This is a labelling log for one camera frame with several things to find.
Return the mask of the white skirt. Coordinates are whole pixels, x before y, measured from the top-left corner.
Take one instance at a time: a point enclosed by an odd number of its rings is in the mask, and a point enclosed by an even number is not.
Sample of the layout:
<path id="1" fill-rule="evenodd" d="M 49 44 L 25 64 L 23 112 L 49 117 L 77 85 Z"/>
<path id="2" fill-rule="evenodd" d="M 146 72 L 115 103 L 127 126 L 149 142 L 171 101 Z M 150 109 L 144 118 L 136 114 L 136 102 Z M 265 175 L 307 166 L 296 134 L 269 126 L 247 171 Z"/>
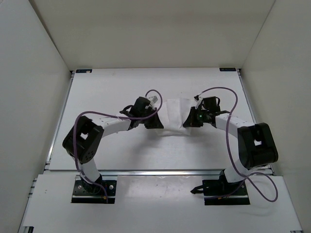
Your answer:
<path id="1" fill-rule="evenodd" d="M 191 128 L 185 128 L 183 124 L 187 120 L 194 100 L 178 98 L 167 99 L 158 111 L 158 117 L 163 129 L 155 129 L 158 136 L 189 136 Z"/>

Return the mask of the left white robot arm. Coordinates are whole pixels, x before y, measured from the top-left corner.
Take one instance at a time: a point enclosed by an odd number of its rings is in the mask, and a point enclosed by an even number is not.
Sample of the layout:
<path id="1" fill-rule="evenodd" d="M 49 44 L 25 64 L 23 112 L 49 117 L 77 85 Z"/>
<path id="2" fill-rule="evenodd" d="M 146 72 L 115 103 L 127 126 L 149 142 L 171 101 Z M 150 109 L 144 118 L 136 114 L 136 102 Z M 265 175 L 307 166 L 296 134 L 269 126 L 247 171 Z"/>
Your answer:
<path id="1" fill-rule="evenodd" d="M 138 97 L 133 105 L 120 111 L 121 116 L 103 115 L 98 121 L 88 118 L 85 113 L 77 117 L 62 146 L 74 159 L 84 186 L 90 193 L 97 193 L 102 187 L 102 176 L 93 159 L 101 139 L 132 130 L 139 124 L 146 129 L 163 129 L 158 116 L 160 107 L 155 107 L 156 102 L 157 96 Z"/>

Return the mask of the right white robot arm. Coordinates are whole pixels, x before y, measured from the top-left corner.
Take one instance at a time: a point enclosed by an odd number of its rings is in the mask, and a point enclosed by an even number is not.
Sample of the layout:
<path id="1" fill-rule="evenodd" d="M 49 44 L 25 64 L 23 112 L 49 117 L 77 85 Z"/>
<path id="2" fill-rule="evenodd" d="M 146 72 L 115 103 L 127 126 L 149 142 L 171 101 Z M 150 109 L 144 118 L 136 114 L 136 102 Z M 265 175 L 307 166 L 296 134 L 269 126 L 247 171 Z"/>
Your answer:
<path id="1" fill-rule="evenodd" d="M 223 170 L 218 181 L 218 190 L 230 194 L 235 183 L 245 179 L 258 167 L 274 163 L 278 160 L 278 152 L 270 130 L 266 123 L 253 123 L 233 116 L 229 111 L 222 111 L 218 97 L 194 97 L 196 105 L 183 123 L 185 128 L 199 128 L 205 123 L 214 128 L 224 130 L 226 145 L 229 150 L 231 166 Z M 229 145 L 229 136 L 238 141 L 238 160 L 234 161 Z"/>

